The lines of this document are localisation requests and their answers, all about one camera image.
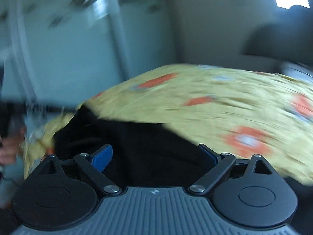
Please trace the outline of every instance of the ribbed surface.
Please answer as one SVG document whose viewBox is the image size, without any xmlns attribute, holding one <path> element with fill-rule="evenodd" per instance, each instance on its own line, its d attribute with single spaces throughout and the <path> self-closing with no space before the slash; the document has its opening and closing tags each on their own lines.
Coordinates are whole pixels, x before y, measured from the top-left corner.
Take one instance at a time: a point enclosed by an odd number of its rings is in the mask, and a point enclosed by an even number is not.
<svg viewBox="0 0 313 235">
<path fill-rule="evenodd" d="M 182 188 L 129 188 L 118 197 L 106 198 L 84 223 L 64 231 L 34 231 L 21 227 L 14 235 L 292 235 L 289 227 L 249 231 L 219 217 L 202 197 Z"/>
</svg>

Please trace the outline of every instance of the white logo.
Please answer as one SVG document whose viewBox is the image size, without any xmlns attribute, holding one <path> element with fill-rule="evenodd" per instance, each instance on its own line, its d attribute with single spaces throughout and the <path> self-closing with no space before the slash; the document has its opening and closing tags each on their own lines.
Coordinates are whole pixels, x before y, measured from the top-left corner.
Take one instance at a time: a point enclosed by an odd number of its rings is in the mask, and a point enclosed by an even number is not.
<svg viewBox="0 0 313 235">
<path fill-rule="evenodd" d="M 154 194 L 154 195 L 156 195 L 156 194 L 158 194 L 160 191 L 158 190 L 158 189 L 154 189 L 154 190 L 152 190 L 152 191 L 150 191 L 152 194 Z"/>
</svg>

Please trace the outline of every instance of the silver screw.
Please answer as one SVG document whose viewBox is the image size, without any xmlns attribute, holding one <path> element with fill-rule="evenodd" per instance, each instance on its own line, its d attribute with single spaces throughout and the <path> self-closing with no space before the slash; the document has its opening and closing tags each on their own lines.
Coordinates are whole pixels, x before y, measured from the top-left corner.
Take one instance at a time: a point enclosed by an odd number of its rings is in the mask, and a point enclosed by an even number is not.
<svg viewBox="0 0 313 235">
<path fill-rule="evenodd" d="M 194 184 L 189 187 L 189 190 L 194 192 L 194 193 L 202 193 L 205 191 L 205 187 L 200 185 L 200 184 Z"/>
<path fill-rule="evenodd" d="M 107 185 L 106 187 L 104 187 L 103 190 L 106 193 L 113 194 L 113 193 L 117 193 L 118 191 L 120 191 L 120 188 L 117 185 Z"/>
</svg>

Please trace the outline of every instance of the yellow floral cloth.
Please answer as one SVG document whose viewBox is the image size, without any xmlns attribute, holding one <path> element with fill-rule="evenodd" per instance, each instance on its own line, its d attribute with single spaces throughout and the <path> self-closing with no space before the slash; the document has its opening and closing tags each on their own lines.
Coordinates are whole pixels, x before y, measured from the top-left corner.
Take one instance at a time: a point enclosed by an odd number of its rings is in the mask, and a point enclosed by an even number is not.
<svg viewBox="0 0 313 235">
<path fill-rule="evenodd" d="M 164 123 L 217 153 L 262 154 L 282 175 L 313 184 L 312 100 L 313 85 L 287 76 L 181 64 L 132 78 L 85 105 L 108 120 Z M 46 145 L 70 119 L 46 125 Z M 26 144 L 24 153 L 27 177 L 45 149 Z"/>
</svg>

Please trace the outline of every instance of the human hand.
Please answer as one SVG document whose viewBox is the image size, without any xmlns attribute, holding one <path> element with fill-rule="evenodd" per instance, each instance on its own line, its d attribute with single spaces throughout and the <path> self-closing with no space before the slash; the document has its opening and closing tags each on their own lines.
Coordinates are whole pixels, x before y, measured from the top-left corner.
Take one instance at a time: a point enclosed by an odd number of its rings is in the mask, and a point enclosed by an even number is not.
<svg viewBox="0 0 313 235">
<path fill-rule="evenodd" d="M 20 128 L 16 135 L 0 140 L 2 148 L 0 148 L 0 164 L 8 165 L 16 161 L 16 155 L 21 153 L 19 145 L 25 140 L 26 127 Z"/>
</svg>

